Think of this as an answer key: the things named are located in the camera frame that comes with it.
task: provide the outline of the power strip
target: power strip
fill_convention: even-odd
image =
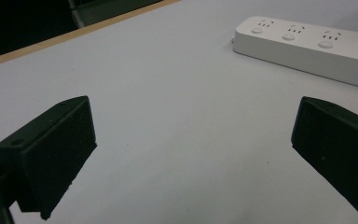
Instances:
[[[358,86],[358,33],[252,17],[237,27],[234,51]]]

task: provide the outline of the electrical outlet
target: electrical outlet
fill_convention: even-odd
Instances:
[[[252,17],[237,27],[234,51],[358,86],[358,33]]]

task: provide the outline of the white power strip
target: white power strip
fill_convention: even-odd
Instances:
[[[358,33],[252,17],[237,27],[234,51],[358,86]]]

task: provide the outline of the screw hole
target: screw hole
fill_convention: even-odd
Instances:
[[[18,146],[21,145],[24,142],[24,139],[17,139],[11,142],[12,146]]]

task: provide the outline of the white table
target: white table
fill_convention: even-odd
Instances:
[[[0,64],[0,141],[90,98],[98,147],[47,223],[358,223],[290,142],[302,96],[358,114],[358,87],[233,52],[256,15],[358,31],[358,1],[183,0]]]

